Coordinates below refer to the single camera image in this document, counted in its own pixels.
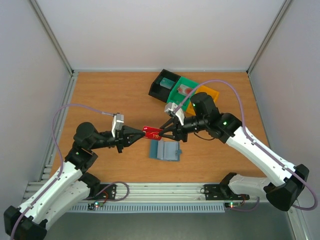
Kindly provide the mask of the teal card holder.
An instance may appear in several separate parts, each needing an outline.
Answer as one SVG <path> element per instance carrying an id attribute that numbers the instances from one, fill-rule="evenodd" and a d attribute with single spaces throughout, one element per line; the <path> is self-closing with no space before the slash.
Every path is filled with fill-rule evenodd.
<path id="1" fill-rule="evenodd" d="M 182 150 L 177 141 L 151 140 L 149 158 L 166 161 L 179 162 Z"/>

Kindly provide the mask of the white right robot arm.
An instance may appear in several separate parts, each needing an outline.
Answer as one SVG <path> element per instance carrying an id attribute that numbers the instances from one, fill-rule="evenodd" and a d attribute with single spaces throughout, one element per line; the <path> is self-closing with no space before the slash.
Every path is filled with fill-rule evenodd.
<path id="1" fill-rule="evenodd" d="M 161 126 L 159 135 L 177 142 L 187 142 L 188 135 L 206 131 L 213 139 L 237 150 L 263 173 L 264 177 L 247 177 L 231 172 L 220 182 L 221 194 L 230 199 L 235 195 L 265 198 L 278 210 L 287 212 L 305 188 L 309 169 L 286 161 L 260 142 L 231 113 L 221 113 L 214 100 L 205 92 L 190 99 L 194 116 L 186 117 L 174 102 L 164 111 L 171 119 Z"/>

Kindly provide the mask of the red VIP card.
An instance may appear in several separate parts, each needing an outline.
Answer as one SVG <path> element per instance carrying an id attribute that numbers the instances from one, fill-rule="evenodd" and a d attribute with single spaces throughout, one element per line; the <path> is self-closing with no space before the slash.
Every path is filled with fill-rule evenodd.
<path id="1" fill-rule="evenodd" d="M 142 131 L 144 132 L 144 138 L 149 139 L 149 140 L 156 140 L 159 141 L 161 140 L 161 136 L 159 133 L 162 131 L 160 128 L 155 128 L 151 126 L 144 126 L 142 128 Z"/>

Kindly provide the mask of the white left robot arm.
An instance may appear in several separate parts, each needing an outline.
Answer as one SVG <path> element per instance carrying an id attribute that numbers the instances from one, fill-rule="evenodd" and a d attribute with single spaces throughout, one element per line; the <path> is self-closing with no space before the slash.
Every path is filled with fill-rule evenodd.
<path id="1" fill-rule="evenodd" d="M 81 123 L 71 150 L 54 175 L 19 207 L 10 206 L 4 214 L 5 232 L 12 240 L 43 240 L 52 225 L 81 200 L 96 199 L 100 180 L 88 173 L 100 148 L 117 148 L 119 153 L 145 133 L 126 125 L 98 132 L 90 122 Z"/>

